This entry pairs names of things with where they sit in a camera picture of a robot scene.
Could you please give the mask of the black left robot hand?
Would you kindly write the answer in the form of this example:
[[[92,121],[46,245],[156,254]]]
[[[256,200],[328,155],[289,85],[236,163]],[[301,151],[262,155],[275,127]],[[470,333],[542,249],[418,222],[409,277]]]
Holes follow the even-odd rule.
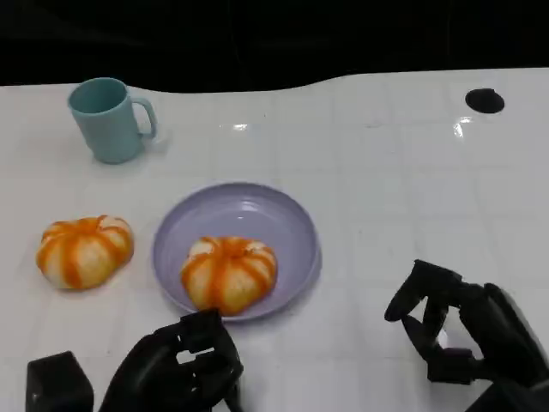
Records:
[[[237,348],[216,309],[191,313],[143,337],[115,372],[101,411],[243,409]]]

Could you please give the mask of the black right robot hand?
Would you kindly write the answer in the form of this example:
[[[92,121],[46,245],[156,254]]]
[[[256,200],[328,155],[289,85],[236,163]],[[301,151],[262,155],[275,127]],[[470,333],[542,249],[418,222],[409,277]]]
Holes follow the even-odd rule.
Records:
[[[482,353],[445,348],[438,337],[454,307]],[[469,385],[477,379],[508,379],[526,388],[548,380],[548,359],[514,300],[493,283],[479,285],[423,260],[387,307],[384,318],[402,323],[408,338],[427,364],[431,382]]]

